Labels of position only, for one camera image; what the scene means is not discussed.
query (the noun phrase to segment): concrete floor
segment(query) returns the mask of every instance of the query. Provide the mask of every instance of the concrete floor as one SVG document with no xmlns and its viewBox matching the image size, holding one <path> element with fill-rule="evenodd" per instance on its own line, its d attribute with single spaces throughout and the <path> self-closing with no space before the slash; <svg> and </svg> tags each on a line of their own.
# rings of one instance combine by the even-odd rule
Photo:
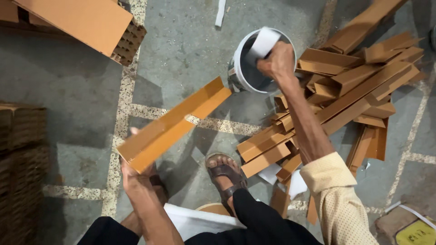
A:
<svg viewBox="0 0 436 245">
<path fill-rule="evenodd" d="M 146 2 L 132 3 L 132 12 L 142 13 L 139 19 L 143 19 Z M 338 0 L 330 34 L 369 4 L 369 0 Z M 226 81 L 227 62 L 239 41 L 262 26 L 287 34 L 300 55 L 318 34 L 324 5 L 324 0 L 228 1 L 230 10 L 222 28 L 215 28 L 216 1 L 150 0 L 144 21 L 148 34 L 138 63 L 124 72 L 122 66 L 78 42 L 0 33 L 0 99 L 48 108 L 52 168 L 46 179 L 49 191 L 41 215 L 41 243 L 74 244 L 100 215 L 125 218 L 132 207 L 119 186 L 112 146 L 126 135 L 127 127 L 145 126 L 218 75 Z M 435 8 L 434 0 L 407 2 L 364 44 L 405 30 L 426 37 L 436 24 Z M 426 42 L 419 45 L 426 60 L 433 61 Z M 433 62 L 424 69 L 430 74 L 428 80 L 393 93 L 397 113 L 389 120 L 386 161 L 365 160 L 363 165 L 368 162 L 371 167 L 357 175 L 356 193 L 368 209 L 371 231 L 382 244 L 385 240 L 373 223 L 391 203 L 407 200 L 436 218 L 431 205 L 436 201 L 432 178 L 436 114 L 430 109 L 436 105 Z M 229 127 L 198 126 L 171 147 L 157 161 L 170 203 L 195 209 L 219 202 L 203 167 L 204 157 L 220 151 L 239 159 L 236 145 L 249 132 L 267 126 L 272 113 L 270 96 L 235 93 L 209 115 Z M 349 123 L 330 137 L 344 159 L 356 127 Z M 263 202 L 269 203 L 272 189 L 257 176 L 249 179 L 250 193 Z M 322 241 L 319 224 L 313 226 L 305 219 L 308 197 L 309 192 L 297 196 L 288 214 Z"/>
</svg>

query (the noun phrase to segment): pile of cardboard strips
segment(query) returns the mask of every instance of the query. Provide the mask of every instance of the pile of cardboard strips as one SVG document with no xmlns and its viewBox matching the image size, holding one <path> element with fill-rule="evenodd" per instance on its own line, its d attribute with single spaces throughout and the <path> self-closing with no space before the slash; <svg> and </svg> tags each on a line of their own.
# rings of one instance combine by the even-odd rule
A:
<svg viewBox="0 0 436 245">
<path fill-rule="evenodd" d="M 309 75 L 305 97 L 327 135 L 352 120 L 363 124 L 346 161 L 354 176 L 365 157 L 384 160 L 388 119 L 395 113 L 390 94 L 409 81 L 425 78 L 416 67 L 423 55 L 423 49 L 414 46 L 420 39 L 409 32 L 352 52 L 405 2 L 376 1 L 320 49 L 306 49 L 297 62 L 296 72 Z M 287 102 L 283 95 L 274 99 L 279 113 L 271 117 L 272 125 L 237 148 L 246 162 L 242 169 L 247 177 L 283 160 L 276 176 L 289 190 L 291 174 L 301 164 L 301 157 Z M 274 191 L 271 206 L 283 216 L 289 202 L 287 192 Z M 313 198 L 308 210 L 309 221 L 315 223 Z"/>
<path fill-rule="evenodd" d="M 0 103 L 0 244 L 36 244 L 48 171 L 46 110 Z"/>
<path fill-rule="evenodd" d="M 118 0 L 0 0 L 0 29 L 74 37 L 125 66 L 146 34 Z"/>
</svg>

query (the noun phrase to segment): white plastic bucket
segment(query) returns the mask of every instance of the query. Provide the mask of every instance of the white plastic bucket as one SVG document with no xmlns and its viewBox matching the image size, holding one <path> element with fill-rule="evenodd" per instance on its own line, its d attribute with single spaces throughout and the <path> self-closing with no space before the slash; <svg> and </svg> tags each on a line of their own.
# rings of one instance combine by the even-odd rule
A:
<svg viewBox="0 0 436 245">
<path fill-rule="evenodd" d="M 280 41 L 284 41 L 285 43 L 289 43 L 292 45 L 292 47 L 294 47 L 294 45 L 292 44 L 292 41 L 283 32 L 281 32 L 277 29 L 274 29 L 274 28 L 271 28 L 271 29 L 277 31 L 278 33 L 280 33 L 282 35 L 280 37 Z M 245 36 L 245 38 L 239 43 L 239 46 L 236 49 L 235 54 L 233 55 L 231 61 L 229 62 L 229 65 L 228 65 L 228 79 L 230 82 L 232 82 L 239 89 L 244 89 L 244 90 L 247 90 L 250 92 L 257 92 L 257 93 L 266 94 L 266 93 L 274 92 L 277 90 L 277 86 L 275 85 L 273 80 L 263 76 L 255 67 L 251 67 L 251 68 L 253 69 L 253 72 L 256 72 L 256 74 L 254 75 L 254 77 L 248 78 L 248 77 L 246 77 L 247 76 L 246 71 L 244 70 L 244 72 L 243 72 L 243 69 L 246 69 L 247 66 L 245 66 L 244 64 L 241 66 L 241 54 L 243 53 L 244 45 L 247 42 L 252 41 L 252 40 L 254 42 L 254 39 L 259 32 L 260 32 L 260 29 L 251 32 L 250 34 Z M 294 71 L 295 71 L 296 61 L 297 61 L 297 57 L 295 54 L 295 48 L 294 48 L 294 59 L 295 59 Z"/>
</svg>

